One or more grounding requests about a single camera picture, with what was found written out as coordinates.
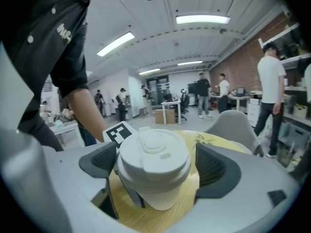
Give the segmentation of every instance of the hand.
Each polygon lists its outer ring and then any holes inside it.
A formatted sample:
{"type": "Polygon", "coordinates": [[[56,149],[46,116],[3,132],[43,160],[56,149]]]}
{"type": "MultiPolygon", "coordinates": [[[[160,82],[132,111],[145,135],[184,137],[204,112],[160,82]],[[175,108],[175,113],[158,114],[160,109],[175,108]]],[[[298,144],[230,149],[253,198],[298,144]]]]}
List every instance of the hand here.
{"type": "Polygon", "coordinates": [[[281,110],[281,104],[276,103],[276,104],[273,106],[273,114],[274,114],[274,115],[279,114],[279,113],[280,113],[280,110],[281,110]]]}

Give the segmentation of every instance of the ceiling light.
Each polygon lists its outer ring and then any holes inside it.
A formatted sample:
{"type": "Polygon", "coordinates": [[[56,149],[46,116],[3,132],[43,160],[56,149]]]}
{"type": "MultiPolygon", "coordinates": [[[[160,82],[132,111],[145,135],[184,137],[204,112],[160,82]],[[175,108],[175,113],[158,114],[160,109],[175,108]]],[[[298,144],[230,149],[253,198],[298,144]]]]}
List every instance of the ceiling light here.
{"type": "Polygon", "coordinates": [[[151,73],[151,72],[156,72],[156,71],[160,71],[160,68],[149,70],[149,71],[145,71],[145,72],[140,72],[139,75],[144,75],[144,74],[151,73]]]}
{"type": "Polygon", "coordinates": [[[178,66],[184,66],[184,65],[190,65],[190,64],[199,64],[202,63],[203,61],[192,61],[192,62],[184,62],[184,63],[179,63],[178,66]]]}
{"type": "Polygon", "coordinates": [[[119,39],[115,40],[114,42],[110,43],[107,47],[104,47],[102,50],[100,50],[97,55],[103,57],[109,52],[111,52],[113,49],[117,48],[118,46],[121,46],[125,42],[134,39],[135,36],[131,32],[121,36],[119,39]]]}
{"type": "Polygon", "coordinates": [[[191,22],[214,22],[227,24],[230,21],[229,17],[211,16],[211,15],[192,15],[192,16],[178,16],[176,17],[177,24],[191,23],[191,22]]]}

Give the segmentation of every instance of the white t-shirt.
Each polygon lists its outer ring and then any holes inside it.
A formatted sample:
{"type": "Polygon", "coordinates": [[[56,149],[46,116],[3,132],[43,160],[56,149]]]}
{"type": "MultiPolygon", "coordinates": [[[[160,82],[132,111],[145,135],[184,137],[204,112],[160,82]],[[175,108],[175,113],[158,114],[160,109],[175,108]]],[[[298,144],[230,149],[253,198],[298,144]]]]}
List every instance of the white t-shirt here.
{"type": "Polygon", "coordinates": [[[121,92],[121,93],[119,94],[119,97],[120,97],[120,99],[121,99],[121,101],[122,101],[122,104],[125,105],[125,104],[124,104],[124,99],[126,99],[125,92],[121,92]]]}
{"type": "Polygon", "coordinates": [[[307,86],[307,102],[311,103],[311,64],[305,70],[305,81],[307,86]]]}
{"type": "Polygon", "coordinates": [[[258,63],[258,73],[262,87],[261,102],[277,103],[279,97],[279,77],[286,75],[282,63],[275,57],[265,56],[258,63]]]}
{"type": "Polygon", "coordinates": [[[219,88],[220,88],[220,97],[222,97],[224,94],[229,93],[229,82],[227,80],[223,80],[219,83],[219,88]]]}

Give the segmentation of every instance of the brick wall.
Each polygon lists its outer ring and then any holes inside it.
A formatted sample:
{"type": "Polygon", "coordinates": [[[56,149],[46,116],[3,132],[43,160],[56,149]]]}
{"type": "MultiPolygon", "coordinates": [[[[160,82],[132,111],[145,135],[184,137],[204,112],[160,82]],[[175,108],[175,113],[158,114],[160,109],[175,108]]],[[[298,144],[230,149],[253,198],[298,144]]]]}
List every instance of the brick wall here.
{"type": "Polygon", "coordinates": [[[258,39],[261,38],[263,42],[271,39],[281,33],[287,24],[292,26],[294,23],[283,13],[280,14],[244,46],[219,63],[209,72],[212,87],[219,83],[219,74],[224,73],[230,83],[230,89],[245,87],[247,91],[261,90],[257,64],[263,53],[258,39]]]}

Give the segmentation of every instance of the white lid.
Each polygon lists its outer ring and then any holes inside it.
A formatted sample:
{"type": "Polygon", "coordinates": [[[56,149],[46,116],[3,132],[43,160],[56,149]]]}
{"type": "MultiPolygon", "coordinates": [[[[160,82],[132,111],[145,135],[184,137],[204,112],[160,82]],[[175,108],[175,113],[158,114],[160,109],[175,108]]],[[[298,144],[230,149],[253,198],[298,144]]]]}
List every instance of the white lid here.
{"type": "Polygon", "coordinates": [[[118,168],[122,180],[134,189],[139,184],[176,186],[190,171],[189,151],[184,139],[173,132],[140,128],[122,142],[118,168]]]}

